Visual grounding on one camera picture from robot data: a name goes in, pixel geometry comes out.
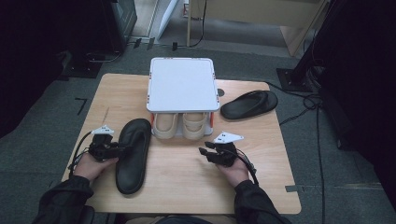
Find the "person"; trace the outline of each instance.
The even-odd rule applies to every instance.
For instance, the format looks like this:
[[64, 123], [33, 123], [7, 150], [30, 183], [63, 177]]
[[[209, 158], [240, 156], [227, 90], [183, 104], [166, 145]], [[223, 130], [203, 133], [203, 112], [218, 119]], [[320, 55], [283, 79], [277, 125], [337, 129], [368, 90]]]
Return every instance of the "person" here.
[[[74, 174], [68, 180], [43, 194], [33, 223], [78, 223], [85, 202], [93, 195], [90, 182], [117, 160], [98, 162], [91, 154], [84, 153]], [[249, 180], [248, 168], [242, 161], [236, 159], [231, 167], [216, 166], [225, 175], [236, 192], [234, 216], [237, 223], [290, 223], [288, 219], [282, 217], [276, 211], [265, 191]], [[148, 223], [210, 224], [211, 222], [201, 217], [170, 216]]]

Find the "wooden desk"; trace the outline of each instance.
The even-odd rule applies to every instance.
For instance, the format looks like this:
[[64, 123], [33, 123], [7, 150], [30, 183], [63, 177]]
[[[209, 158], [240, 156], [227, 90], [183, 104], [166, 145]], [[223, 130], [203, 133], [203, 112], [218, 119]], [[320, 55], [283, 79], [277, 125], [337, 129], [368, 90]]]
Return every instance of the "wooden desk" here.
[[[327, 0], [208, 0], [206, 18], [279, 25], [291, 56], [295, 56], [308, 31], [314, 27]], [[191, 17], [204, 16], [205, 0], [190, 0], [187, 46]]]
[[[120, 131], [128, 121], [150, 120], [151, 115], [146, 109], [148, 84], [148, 76], [104, 75], [76, 146], [85, 133], [104, 124], [115, 131], [113, 140], [118, 141]], [[222, 105], [247, 91], [268, 90], [268, 85], [263, 82], [217, 80], [217, 84], [225, 91], [219, 98]], [[275, 110], [239, 122], [228, 122], [215, 112], [214, 126], [212, 135], [198, 141], [182, 137], [162, 140], [152, 136], [142, 189], [130, 196], [119, 193], [114, 165], [93, 182], [95, 193], [87, 204], [96, 212], [110, 213], [233, 214], [233, 188], [198, 150], [205, 146], [204, 141], [213, 141], [224, 131], [245, 137], [235, 145], [255, 165], [260, 186], [271, 197], [276, 209], [282, 214], [299, 213], [301, 206], [297, 192], [286, 192], [285, 189], [285, 186], [294, 186], [294, 180]], [[81, 149], [91, 140], [88, 137]]]

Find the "shoe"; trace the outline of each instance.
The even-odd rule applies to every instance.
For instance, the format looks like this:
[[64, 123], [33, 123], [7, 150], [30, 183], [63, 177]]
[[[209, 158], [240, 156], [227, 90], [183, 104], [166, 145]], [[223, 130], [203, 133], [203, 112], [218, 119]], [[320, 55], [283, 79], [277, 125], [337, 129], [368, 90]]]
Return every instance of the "shoe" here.
[[225, 119], [249, 119], [273, 110], [277, 97], [271, 91], [250, 91], [220, 108]]
[[190, 140], [198, 140], [204, 137], [206, 125], [206, 113], [183, 114], [183, 136]]
[[126, 147], [116, 164], [117, 189], [123, 194], [140, 190], [146, 173], [151, 125], [146, 119], [133, 119], [122, 129], [119, 147]]
[[175, 136], [177, 121], [177, 114], [155, 114], [152, 129], [154, 135], [161, 139], [169, 139]]

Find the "beige shoe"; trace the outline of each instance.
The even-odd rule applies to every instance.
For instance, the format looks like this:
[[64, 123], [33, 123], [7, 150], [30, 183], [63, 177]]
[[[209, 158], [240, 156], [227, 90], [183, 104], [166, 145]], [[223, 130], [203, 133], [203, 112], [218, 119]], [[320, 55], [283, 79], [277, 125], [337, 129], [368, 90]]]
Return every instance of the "beige shoe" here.
[[204, 137], [206, 113], [183, 114], [183, 136], [190, 140]]
[[161, 139], [175, 136], [177, 130], [177, 114], [155, 114], [153, 122], [154, 135]]

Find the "black jacket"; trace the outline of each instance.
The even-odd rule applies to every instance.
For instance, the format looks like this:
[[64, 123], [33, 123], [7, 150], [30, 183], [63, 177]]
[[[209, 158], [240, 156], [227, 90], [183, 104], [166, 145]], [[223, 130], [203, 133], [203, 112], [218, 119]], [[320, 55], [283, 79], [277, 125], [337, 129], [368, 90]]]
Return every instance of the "black jacket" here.
[[[290, 223], [276, 211], [265, 191], [250, 180], [236, 186], [235, 192], [234, 210], [239, 224]], [[78, 223], [82, 208], [92, 195], [88, 179], [72, 176], [41, 197], [38, 214], [33, 223]], [[167, 223], [207, 224], [208, 222], [196, 217], [166, 217], [158, 222], [158, 224]]]

